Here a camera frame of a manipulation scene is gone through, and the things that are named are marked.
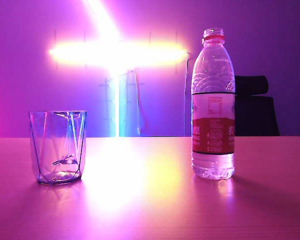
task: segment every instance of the table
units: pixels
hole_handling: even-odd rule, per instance
[[[236,172],[191,170],[190,137],[87,138],[82,180],[38,184],[0,138],[0,240],[300,239],[300,137],[236,137]]]

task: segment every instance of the black chair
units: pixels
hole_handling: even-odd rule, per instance
[[[279,128],[265,76],[235,76],[235,136],[279,136]]]

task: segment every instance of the cross-shaped light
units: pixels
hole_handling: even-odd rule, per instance
[[[187,51],[171,42],[125,42],[121,40],[112,18],[99,0],[85,0],[99,39],[92,42],[64,42],[49,53],[62,64],[102,66],[114,77],[115,136],[119,136],[119,74],[137,67],[175,64],[184,59]]]

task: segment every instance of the clear glass cup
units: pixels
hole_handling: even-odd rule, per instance
[[[80,179],[85,166],[84,110],[32,111],[32,170],[38,183],[64,184]]]

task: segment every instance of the bottle label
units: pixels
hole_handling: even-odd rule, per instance
[[[232,154],[235,149],[235,94],[192,95],[192,151]]]

